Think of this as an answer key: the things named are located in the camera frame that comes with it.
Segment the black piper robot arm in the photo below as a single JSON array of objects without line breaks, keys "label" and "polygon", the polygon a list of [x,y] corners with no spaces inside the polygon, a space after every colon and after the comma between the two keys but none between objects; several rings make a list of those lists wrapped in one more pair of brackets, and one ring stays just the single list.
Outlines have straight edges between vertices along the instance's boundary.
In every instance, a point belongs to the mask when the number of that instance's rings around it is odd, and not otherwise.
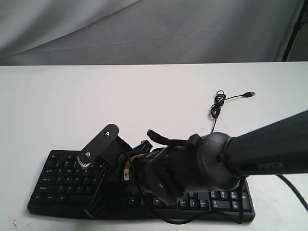
[{"label": "black piper robot arm", "polygon": [[185,193],[236,191],[235,205],[244,212],[243,184],[251,175],[303,174],[308,171],[308,114],[301,112],[276,123],[231,137],[222,132],[168,139],[149,130],[135,148],[106,126],[78,154],[82,169],[103,166],[98,188],[85,206],[93,218],[102,209],[118,207],[126,192],[137,192],[140,204],[153,213],[152,193],[165,206],[178,205]]}]

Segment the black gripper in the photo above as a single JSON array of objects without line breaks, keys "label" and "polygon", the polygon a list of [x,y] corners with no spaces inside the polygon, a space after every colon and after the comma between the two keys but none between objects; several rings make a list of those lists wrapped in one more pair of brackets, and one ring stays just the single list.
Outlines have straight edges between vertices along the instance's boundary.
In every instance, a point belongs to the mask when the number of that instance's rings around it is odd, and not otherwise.
[{"label": "black gripper", "polygon": [[[153,193],[167,205],[174,205],[184,195],[200,191],[197,149],[183,146],[120,157],[117,183],[124,191]],[[100,180],[90,202],[83,208],[89,218],[105,208],[104,180]]]}]

